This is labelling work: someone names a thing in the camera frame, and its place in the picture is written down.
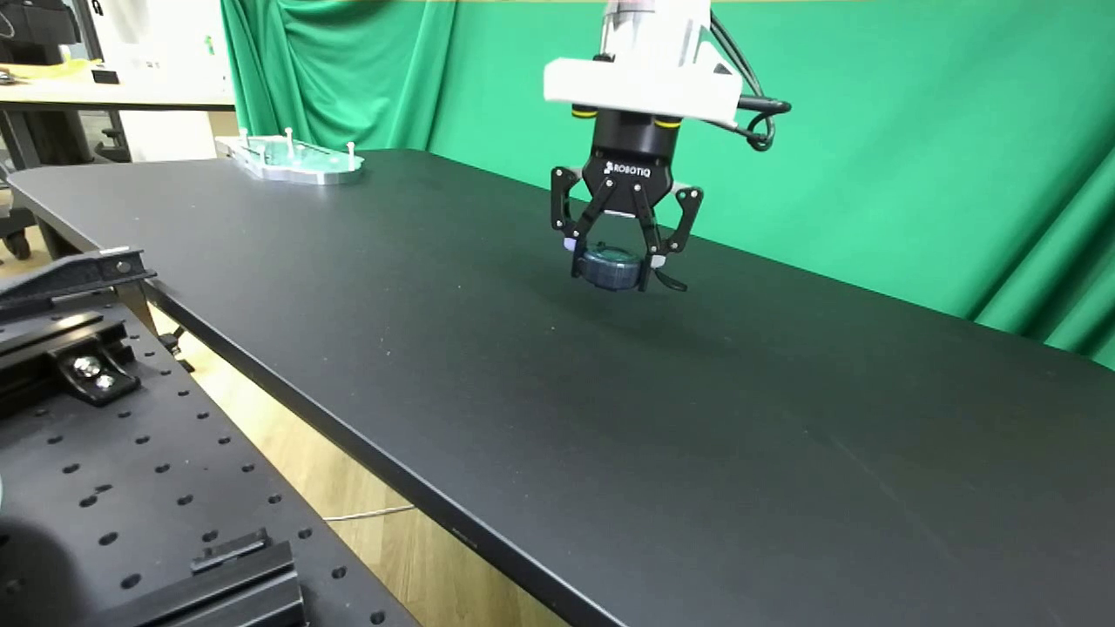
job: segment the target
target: green backdrop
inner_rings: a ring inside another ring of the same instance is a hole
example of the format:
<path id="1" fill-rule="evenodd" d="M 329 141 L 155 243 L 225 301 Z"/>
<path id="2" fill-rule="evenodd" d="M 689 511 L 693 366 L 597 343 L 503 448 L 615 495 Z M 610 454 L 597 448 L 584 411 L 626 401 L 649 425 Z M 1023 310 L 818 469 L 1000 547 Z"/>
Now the green backdrop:
<path id="1" fill-rule="evenodd" d="M 242 121 L 416 145 L 529 184 L 588 124 L 541 102 L 591 56 L 603 0 L 225 0 Z M 1115 5 L 718 5 L 764 86 L 770 152 L 688 124 L 696 232 L 1115 366 Z"/>

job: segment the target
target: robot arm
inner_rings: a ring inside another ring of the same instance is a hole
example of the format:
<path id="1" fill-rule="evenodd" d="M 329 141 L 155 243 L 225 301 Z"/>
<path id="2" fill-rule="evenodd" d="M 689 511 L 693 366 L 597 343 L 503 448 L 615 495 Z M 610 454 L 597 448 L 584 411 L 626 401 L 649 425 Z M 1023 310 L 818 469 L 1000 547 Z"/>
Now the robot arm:
<path id="1" fill-rule="evenodd" d="M 545 74 L 545 98 L 567 102 L 577 119 L 597 119 L 582 175 L 551 172 L 551 228 L 563 232 L 570 274 L 615 292 L 646 288 L 649 274 L 663 278 L 667 254 L 688 249 L 705 195 L 700 187 L 674 187 L 670 165 L 681 121 L 700 119 L 765 150 L 772 143 L 770 119 L 791 109 L 764 94 L 713 21 L 710 0 L 608 0 L 601 56 L 553 58 Z M 570 217 L 567 193 L 577 181 L 588 187 L 588 207 Z M 655 207 L 670 193 L 682 218 L 667 232 L 655 222 Z M 588 250 L 588 229 L 601 217 L 635 218 L 646 254 Z"/>

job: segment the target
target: black tabletop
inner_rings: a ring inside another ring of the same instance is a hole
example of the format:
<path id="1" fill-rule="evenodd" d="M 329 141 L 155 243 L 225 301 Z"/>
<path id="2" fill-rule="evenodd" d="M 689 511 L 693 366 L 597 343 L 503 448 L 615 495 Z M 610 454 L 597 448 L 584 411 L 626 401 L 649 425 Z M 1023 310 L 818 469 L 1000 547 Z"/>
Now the black tabletop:
<path id="1" fill-rule="evenodd" d="M 577 625 L 1110 625 L 1115 375 L 693 243 L 689 292 L 567 278 L 548 195 L 421 152 L 15 175 Z"/>

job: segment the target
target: floor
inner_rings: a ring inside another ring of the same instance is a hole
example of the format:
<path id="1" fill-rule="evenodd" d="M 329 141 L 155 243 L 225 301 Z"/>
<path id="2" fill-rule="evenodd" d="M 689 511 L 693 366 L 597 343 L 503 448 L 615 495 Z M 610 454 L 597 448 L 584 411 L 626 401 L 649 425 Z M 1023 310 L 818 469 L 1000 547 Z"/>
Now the floor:
<path id="1" fill-rule="evenodd" d="M 30 263 L 0 249 L 0 282 L 47 264 L 30 232 Z M 430 627 L 551 627 L 560 625 L 401 495 L 308 429 L 274 398 L 243 379 L 201 343 L 185 338 L 181 360 L 242 432 L 285 474 L 285 482 L 337 530 L 369 570 Z"/>

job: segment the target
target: screw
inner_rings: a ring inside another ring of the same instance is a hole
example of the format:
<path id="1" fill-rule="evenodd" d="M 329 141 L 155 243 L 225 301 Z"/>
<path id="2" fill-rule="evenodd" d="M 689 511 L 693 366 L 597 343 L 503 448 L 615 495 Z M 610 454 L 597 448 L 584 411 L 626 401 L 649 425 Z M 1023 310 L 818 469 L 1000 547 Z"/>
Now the screw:
<path id="1" fill-rule="evenodd" d="M 103 373 L 103 366 L 100 366 L 100 360 L 95 360 L 95 355 L 76 355 L 76 360 L 70 361 L 70 373 L 76 373 L 80 379 L 98 379 L 98 375 Z"/>

